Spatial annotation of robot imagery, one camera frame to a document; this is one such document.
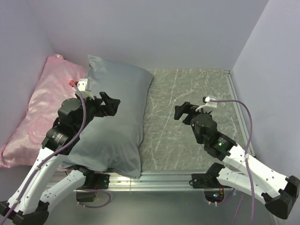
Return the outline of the grey pillowcase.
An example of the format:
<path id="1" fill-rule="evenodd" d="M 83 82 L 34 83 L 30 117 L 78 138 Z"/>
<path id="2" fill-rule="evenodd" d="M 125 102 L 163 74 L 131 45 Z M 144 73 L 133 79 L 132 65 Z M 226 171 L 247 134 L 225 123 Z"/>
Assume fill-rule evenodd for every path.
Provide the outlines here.
<path id="1" fill-rule="evenodd" d="M 143 117 L 153 74 L 122 62 L 88 55 L 86 77 L 92 81 L 94 96 L 104 91 L 119 99 L 115 116 L 95 117 L 81 132 L 62 169 L 82 165 L 90 170 L 112 170 L 130 178 L 140 178 L 138 148 L 143 140 Z"/>

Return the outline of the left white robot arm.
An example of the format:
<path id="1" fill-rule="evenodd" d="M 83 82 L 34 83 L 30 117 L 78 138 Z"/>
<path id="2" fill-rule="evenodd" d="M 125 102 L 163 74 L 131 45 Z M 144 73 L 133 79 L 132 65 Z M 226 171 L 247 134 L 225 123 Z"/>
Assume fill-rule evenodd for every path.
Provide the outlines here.
<path id="1" fill-rule="evenodd" d="M 100 96 L 83 98 L 77 94 L 63 101 L 26 178 L 9 200 L 0 203 L 0 214 L 5 220 L 10 219 L 15 225 L 43 225 L 50 211 L 74 190 L 88 188 L 97 192 L 96 174 L 80 165 L 75 165 L 69 175 L 50 189 L 46 186 L 94 117 L 116 114 L 120 100 L 105 92 Z"/>

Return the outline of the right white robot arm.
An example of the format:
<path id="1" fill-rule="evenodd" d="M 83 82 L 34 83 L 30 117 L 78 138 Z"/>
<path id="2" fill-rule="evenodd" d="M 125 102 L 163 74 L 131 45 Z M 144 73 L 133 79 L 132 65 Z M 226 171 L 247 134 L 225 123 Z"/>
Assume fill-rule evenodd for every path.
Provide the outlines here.
<path id="1" fill-rule="evenodd" d="M 217 100 L 206 97 L 203 102 L 201 106 L 189 102 L 175 106 L 174 119 L 179 120 L 186 114 L 183 123 L 191 126 L 197 143 L 220 160 L 207 171 L 208 185 L 232 187 L 262 202 L 274 216 L 288 219 L 300 193 L 300 180 L 269 168 L 219 132 L 211 115 L 217 107 Z"/>

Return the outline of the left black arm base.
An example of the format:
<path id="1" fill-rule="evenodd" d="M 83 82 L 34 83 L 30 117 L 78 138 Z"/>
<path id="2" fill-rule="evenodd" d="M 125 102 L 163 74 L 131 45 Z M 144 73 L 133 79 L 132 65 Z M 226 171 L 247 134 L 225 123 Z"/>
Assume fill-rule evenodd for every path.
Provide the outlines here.
<path id="1" fill-rule="evenodd" d="M 103 173 L 92 173 L 87 176 L 87 179 L 82 187 L 76 190 L 76 201 L 80 205 L 84 203 L 92 203 L 96 199 L 97 193 L 103 193 L 108 196 L 107 205 L 111 201 L 111 195 L 106 191 L 109 186 L 110 175 Z"/>

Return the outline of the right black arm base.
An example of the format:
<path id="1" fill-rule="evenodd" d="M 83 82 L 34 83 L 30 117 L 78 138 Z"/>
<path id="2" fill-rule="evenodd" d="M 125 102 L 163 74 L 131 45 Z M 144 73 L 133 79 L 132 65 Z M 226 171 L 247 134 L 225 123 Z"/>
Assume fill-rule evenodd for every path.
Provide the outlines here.
<path id="1" fill-rule="evenodd" d="M 221 203 L 225 199 L 224 186 L 204 173 L 193 173 L 189 185 L 193 189 L 203 189 L 204 198 L 211 203 Z"/>

